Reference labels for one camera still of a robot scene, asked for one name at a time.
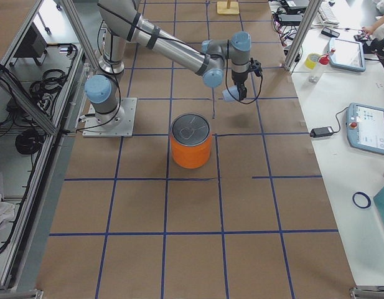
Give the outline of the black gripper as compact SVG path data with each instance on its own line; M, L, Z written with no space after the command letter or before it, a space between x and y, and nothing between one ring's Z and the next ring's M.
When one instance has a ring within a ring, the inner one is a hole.
M247 96L247 88L244 83L248 78L250 69L251 63L249 60L244 64L237 64L232 61L232 80L235 84L235 98L237 100L244 100Z

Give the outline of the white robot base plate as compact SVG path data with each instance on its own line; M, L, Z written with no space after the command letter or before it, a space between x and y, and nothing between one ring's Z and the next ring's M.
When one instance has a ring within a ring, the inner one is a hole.
M83 130L83 137L132 137L137 101L137 98L122 98L119 101L119 111L116 108L107 115L96 113L93 105L90 104L88 112L94 114L94 116L86 119L86 130Z

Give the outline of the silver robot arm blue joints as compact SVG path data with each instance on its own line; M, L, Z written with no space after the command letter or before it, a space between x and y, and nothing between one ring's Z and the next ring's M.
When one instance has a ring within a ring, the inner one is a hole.
M99 12L109 30L126 42L136 42L182 65L202 77L203 83L216 88L227 79L227 62L250 61L251 36L245 31L228 40L205 40L197 51L138 12L136 1L98 1Z

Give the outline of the person hand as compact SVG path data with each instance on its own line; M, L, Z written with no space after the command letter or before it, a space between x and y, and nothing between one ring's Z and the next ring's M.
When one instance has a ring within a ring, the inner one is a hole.
M372 35L373 32L375 31L375 28L373 26L368 26L368 27L362 27L361 30L366 34L366 35Z

